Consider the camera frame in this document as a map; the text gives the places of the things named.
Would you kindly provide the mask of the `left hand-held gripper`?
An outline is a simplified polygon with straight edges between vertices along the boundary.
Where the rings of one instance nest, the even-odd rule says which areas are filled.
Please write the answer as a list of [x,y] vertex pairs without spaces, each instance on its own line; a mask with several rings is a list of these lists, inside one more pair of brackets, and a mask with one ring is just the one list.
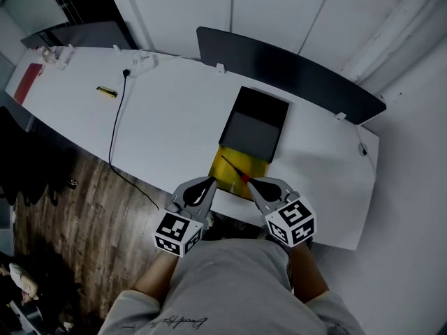
[[173,193],[173,202],[156,215],[152,233],[155,247],[184,257],[205,234],[216,190],[214,177],[198,177],[180,184]]

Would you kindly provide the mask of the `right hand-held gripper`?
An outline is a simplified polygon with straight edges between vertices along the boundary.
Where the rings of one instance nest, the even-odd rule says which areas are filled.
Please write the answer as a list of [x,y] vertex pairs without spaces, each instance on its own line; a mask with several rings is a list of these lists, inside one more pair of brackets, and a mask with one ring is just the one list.
[[305,196],[270,213],[268,202],[283,200],[291,192],[291,187],[285,181],[256,177],[250,179],[247,186],[259,211],[267,214],[265,222],[270,234],[282,244],[294,247],[316,233],[316,214]]

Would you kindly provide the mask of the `red-handled thin tool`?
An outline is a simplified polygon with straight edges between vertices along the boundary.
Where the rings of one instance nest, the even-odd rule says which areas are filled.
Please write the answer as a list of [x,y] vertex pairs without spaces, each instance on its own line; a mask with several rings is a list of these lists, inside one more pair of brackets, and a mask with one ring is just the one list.
[[241,169],[239,169],[238,167],[234,166],[225,156],[221,155],[221,157],[234,169],[234,171],[244,183],[247,183],[251,179],[248,174],[241,171]]

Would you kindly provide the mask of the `yellow tray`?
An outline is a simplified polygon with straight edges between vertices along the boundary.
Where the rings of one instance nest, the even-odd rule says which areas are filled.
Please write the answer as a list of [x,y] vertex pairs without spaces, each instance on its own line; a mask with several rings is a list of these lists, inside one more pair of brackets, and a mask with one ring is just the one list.
[[221,157],[225,156],[234,166],[251,178],[264,177],[268,162],[254,158],[234,149],[219,146],[211,164],[209,176],[217,180],[217,188],[240,198],[252,201],[247,183],[244,183],[234,169]]

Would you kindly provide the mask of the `person's left forearm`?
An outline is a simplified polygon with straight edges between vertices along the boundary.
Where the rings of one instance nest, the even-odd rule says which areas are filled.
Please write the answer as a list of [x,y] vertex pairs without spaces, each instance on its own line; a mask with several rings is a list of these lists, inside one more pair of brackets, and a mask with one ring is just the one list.
[[164,302],[170,288],[170,281],[179,258],[167,252],[160,252],[148,270],[136,281],[132,290]]

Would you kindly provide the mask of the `person's right forearm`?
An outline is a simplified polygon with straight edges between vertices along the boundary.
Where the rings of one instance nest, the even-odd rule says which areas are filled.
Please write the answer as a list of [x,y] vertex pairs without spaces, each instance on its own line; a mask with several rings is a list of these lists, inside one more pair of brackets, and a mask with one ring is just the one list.
[[293,247],[289,255],[293,292],[303,304],[329,290],[306,243]]

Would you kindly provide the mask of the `black box with grey foam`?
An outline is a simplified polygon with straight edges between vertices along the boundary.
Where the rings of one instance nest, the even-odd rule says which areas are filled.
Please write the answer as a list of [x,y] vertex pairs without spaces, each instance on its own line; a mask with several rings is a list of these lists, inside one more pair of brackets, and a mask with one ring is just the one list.
[[219,144],[271,163],[288,107],[289,103],[282,99],[241,87]]

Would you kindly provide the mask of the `person's grey shirt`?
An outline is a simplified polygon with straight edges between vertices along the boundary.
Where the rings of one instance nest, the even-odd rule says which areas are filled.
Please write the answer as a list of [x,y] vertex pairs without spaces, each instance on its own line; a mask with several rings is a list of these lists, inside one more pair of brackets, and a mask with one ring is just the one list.
[[162,304],[125,290],[98,335],[365,335],[330,290],[305,304],[294,295],[289,253],[268,240],[201,241]]

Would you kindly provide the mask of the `long dark desk divider panel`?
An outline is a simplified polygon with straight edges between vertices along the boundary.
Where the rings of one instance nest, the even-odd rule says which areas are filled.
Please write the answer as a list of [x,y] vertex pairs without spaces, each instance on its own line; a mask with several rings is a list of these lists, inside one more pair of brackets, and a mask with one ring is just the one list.
[[200,60],[298,96],[355,125],[386,110],[386,104],[330,69],[280,47],[238,34],[198,27]]

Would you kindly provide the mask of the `white power strip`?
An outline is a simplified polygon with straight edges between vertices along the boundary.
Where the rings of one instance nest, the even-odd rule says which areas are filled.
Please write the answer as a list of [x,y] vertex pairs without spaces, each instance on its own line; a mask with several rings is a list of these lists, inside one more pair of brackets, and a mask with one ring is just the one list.
[[133,53],[132,53],[130,64],[128,66],[118,69],[116,78],[117,78],[117,81],[119,84],[124,81],[124,74],[123,74],[124,70],[129,71],[128,78],[132,79],[132,78],[137,78],[146,72],[154,70],[157,67],[158,61],[157,61],[156,55],[149,51],[146,51],[146,52],[147,52],[147,57],[141,64],[133,63]]

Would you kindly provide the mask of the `black office chair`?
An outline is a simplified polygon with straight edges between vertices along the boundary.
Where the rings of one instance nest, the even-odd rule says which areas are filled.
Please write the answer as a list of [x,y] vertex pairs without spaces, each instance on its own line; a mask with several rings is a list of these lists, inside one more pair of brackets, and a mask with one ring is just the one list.
[[31,206],[48,183],[45,144],[22,129],[6,107],[0,107],[0,198],[14,205],[19,194]]

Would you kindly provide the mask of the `red notebook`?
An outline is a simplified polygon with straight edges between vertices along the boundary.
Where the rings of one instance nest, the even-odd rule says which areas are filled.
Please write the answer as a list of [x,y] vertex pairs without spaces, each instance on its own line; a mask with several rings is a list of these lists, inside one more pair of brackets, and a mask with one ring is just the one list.
[[18,84],[18,87],[13,96],[13,98],[19,105],[24,104],[27,94],[32,87],[32,84],[34,83],[36,78],[42,74],[44,68],[45,67],[43,64],[32,63],[29,65],[25,74],[20,80],[20,83]]

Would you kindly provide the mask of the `small dark desk divider panel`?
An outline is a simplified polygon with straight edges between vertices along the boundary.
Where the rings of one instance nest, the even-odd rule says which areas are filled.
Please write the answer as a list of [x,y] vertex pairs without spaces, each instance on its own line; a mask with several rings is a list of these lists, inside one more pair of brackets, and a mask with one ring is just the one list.
[[39,31],[23,38],[20,41],[26,48],[35,50],[40,47],[52,47],[54,45],[52,39],[46,31]]

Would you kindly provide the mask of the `white wall pipe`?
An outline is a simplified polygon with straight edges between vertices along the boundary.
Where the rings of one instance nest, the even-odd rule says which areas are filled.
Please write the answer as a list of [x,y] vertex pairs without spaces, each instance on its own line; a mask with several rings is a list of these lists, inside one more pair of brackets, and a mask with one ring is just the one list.
[[442,0],[401,0],[372,37],[343,67],[342,75],[360,84],[414,35]]

